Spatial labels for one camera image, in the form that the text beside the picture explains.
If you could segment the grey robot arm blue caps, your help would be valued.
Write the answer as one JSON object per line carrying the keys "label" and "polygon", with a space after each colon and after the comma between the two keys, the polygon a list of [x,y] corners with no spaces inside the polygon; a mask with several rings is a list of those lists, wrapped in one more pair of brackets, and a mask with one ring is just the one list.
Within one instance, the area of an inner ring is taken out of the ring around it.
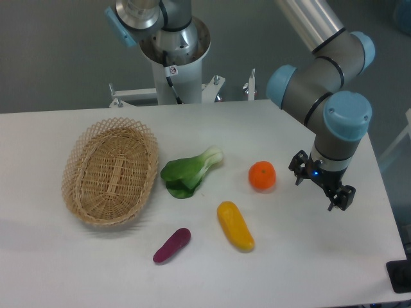
{"label": "grey robot arm blue caps", "polygon": [[[372,63],[375,47],[367,35],[346,31],[325,1],[278,6],[315,58],[304,69],[278,68],[267,83],[267,97],[315,134],[311,152],[298,152],[289,168],[297,182],[311,180],[331,207],[346,210],[355,189],[342,177],[367,133],[372,108],[343,87]],[[124,45],[139,46],[151,62],[159,104],[214,101],[201,77],[211,39],[190,1],[116,1],[105,16]]]}

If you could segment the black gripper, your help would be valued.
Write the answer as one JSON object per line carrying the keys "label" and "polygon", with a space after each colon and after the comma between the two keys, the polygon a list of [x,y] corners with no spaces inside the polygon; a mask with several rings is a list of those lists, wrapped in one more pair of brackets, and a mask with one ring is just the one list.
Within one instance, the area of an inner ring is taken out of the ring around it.
{"label": "black gripper", "polygon": [[339,171],[328,171],[320,167],[319,160],[308,159],[309,156],[303,150],[293,156],[288,169],[295,175],[295,184],[300,185],[303,180],[311,179],[329,198],[328,211],[332,211],[335,207],[345,211],[352,204],[356,193],[353,186],[342,185],[342,177],[346,168]]}

